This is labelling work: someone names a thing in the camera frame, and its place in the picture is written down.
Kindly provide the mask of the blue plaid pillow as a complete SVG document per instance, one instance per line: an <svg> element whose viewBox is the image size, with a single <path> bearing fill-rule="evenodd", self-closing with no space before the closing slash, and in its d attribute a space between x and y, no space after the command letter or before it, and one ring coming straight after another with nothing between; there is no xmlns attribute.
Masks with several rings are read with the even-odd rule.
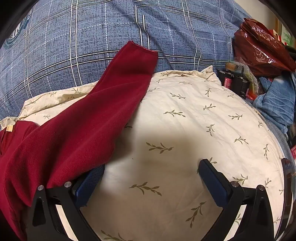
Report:
<svg viewBox="0 0 296 241"><path fill-rule="evenodd" d="M128 41L158 53L157 72L220 68L247 17L235 1L38 1L1 46L1 118L99 80Z"/></svg>

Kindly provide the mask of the cream leaf-print pillow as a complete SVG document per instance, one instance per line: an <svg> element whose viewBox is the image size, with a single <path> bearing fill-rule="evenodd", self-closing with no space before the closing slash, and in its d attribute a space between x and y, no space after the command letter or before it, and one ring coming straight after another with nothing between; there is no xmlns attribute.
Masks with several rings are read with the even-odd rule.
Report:
<svg viewBox="0 0 296 241"><path fill-rule="evenodd" d="M104 240L201 240L221 213L197 173L263 185L278 230L283 152L258 113L211 68L156 73L82 213Z"/></svg>

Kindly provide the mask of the dark red knit sweater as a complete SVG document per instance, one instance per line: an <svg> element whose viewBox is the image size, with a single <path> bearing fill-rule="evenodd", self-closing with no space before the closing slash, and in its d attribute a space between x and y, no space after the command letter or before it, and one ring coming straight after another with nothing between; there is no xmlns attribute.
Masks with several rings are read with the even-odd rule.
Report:
<svg viewBox="0 0 296 241"><path fill-rule="evenodd" d="M26 240L23 215L40 185L54 188L105 164L146 94L158 53L128 42L95 87L43 125L1 131L1 219Z"/></svg>

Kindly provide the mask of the blue denim garment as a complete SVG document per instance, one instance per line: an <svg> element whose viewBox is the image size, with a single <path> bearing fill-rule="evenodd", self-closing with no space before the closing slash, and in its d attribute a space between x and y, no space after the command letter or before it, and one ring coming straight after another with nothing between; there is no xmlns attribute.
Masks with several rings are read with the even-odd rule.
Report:
<svg viewBox="0 0 296 241"><path fill-rule="evenodd" d="M256 97L252 105L286 134L295 114L295 73L284 72L271 81L265 77L259 80L265 93Z"/></svg>

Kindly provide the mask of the dark red plastic bag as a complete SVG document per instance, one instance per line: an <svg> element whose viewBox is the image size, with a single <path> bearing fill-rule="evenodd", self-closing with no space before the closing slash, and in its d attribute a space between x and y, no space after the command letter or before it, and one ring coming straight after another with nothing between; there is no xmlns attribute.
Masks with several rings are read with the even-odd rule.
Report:
<svg viewBox="0 0 296 241"><path fill-rule="evenodd" d="M282 42L255 19L244 19L234 34L233 48L235 58L242 59L254 76L276 77L295 71L295 61Z"/></svg>

